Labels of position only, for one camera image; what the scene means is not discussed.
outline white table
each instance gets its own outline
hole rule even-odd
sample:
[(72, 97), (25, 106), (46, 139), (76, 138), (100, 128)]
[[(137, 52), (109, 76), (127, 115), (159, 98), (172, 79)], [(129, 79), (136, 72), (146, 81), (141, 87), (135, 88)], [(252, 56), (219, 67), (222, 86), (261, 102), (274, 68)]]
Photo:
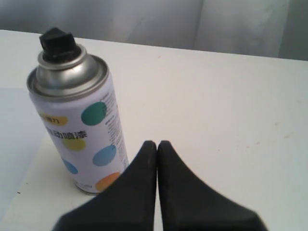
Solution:
[[(26, 77), (41, 50), (38, 37), (0, 31), (0, 92), (26, 95)], [(269, 230), (307, 229), (308, 62), (77, 42), (110, 66), (130, 161), (144, 140), (169, 140), (197, 176), (257, 211)], [(39, 130), (41, 122), (31, 110)], [(19, 173), (20, 194), (10, 194), (0, 230), (50, 230), (62, 213), (91, 198), (73, 186), (43, 134), (35, 138), (40, 144), (29, 157), (31, 165)], [(0, 155), (10, 158), (7, 144), (6, 149)], [(0, 194), (1, 200), (8, 198)], [(154, 228), (162, 230), (158, 200)]]

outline black spray nozzle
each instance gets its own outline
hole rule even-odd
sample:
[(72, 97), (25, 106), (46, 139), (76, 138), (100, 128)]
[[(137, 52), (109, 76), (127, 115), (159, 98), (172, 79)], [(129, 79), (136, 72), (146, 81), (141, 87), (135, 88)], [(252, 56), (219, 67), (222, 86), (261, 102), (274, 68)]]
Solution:
[(49, 63), (66, 63), (74, 60), (81, 53), (73, 35), (56, 27), (41, 35), (39, 40), (44, 50), (43, 59)]

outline white curtain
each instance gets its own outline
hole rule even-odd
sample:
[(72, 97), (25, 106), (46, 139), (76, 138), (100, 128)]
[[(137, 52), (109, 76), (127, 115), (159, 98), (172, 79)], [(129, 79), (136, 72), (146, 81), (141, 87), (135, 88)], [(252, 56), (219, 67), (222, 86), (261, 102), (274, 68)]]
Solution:
[(193, 48), (278, 57), (291, 0), (204, 0)]

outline can label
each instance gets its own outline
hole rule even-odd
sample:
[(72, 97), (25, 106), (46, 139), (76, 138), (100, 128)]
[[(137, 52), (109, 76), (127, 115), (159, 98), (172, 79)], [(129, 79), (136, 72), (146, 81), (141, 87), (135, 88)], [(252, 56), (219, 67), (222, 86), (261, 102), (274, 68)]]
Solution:
[(64, 165), (88, 193), (107, 188), (128, 166), (111, 74), (91, 95), (47, 102), (30, 93)]

